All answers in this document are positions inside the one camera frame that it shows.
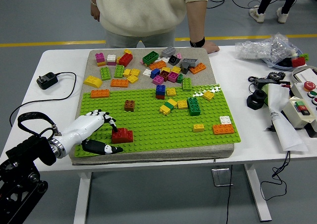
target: silver joint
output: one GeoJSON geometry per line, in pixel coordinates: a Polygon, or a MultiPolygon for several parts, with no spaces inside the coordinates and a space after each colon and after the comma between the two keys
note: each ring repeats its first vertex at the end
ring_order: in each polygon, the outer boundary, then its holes
{"type": "Polygon", "coordinates": [[[56,158],[61,159],[61,158],[66,156],[65,148],[59,141],[57,141],[56,139],[52,138],[49,141],[49,144],[50,144],[51,149],[54,152],[54,155],[55,155],[56,158]]]}

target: orange lego brick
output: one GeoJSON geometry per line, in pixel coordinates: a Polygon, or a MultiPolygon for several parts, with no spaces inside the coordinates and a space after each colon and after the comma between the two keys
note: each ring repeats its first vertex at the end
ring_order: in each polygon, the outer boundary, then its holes
{"type": "Polygon", "coordinates": [[[234,133],[232,124],[213,125],[212,130],[213,130],[214,135],[234,133]]]}
{"type": "Polygon", "coordinates": [[[111,80],[110,87],[127,88],[129,81],[127,79],[113,79],[111,80]]]}
{"type": "Polygon", "coordinates": [[[92,90],[90,93],[91,99],[100,99],[100,98],[109,98],[109,97],[110,97],[109,89],[92,90]]]}
{"type": "Polygon", "coordinates": [[[199,63],[196,67],[190,67],[189,70],[193,74],[197,74],[198,72],[206,69],[206,66],[203,63],[199,63]]]}
{"type": "Polygon", "coordinates": [[[162,69],[163,67],[166,67],[166,63],[163,60],[160,60],[158,62],[152,63],[150,65],[150,70],[162,69]]]}

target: table leg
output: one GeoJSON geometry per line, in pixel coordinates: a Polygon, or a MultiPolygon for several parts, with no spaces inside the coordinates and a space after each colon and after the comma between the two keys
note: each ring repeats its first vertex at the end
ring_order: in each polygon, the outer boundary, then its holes
{"type": "Polygon", "coordinates": [[[244,169],[249,180],[249,184],[252,190],[253,198],[256,203],[259,218],[261,222],[270,222],[272,220],[268,210],[266,200],[261,195],[260,181],[253,164],[244,164],[244,169]]]}
{"type": "Polygon", "coordinates": [[[80,176],[80,184],[79,184],[79,190],[78,190],[74,224],[85,224],[88,198],[89,198],[90,180],[91,180],[92,173],[83,172],[78,174],[80,176]]]}

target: white lego brick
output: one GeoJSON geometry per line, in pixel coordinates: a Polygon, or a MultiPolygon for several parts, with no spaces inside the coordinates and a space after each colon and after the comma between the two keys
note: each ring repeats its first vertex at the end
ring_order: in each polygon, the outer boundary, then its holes
{"type": "Polygon", "coordinates": [[[231,124],[231,120],[229,116],[220,116],[219,120],[221,124],[231,124]]]}

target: power adapter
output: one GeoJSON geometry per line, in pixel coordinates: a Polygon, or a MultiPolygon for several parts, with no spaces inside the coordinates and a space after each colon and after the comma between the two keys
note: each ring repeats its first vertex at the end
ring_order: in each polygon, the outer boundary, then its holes
{"type": "Polygon", "coordinates": [[[39,76],[36,80],[41,89],[47,89],[58,82],[57,76],[53,72],[49,72],[44,76],[39,76]]]}

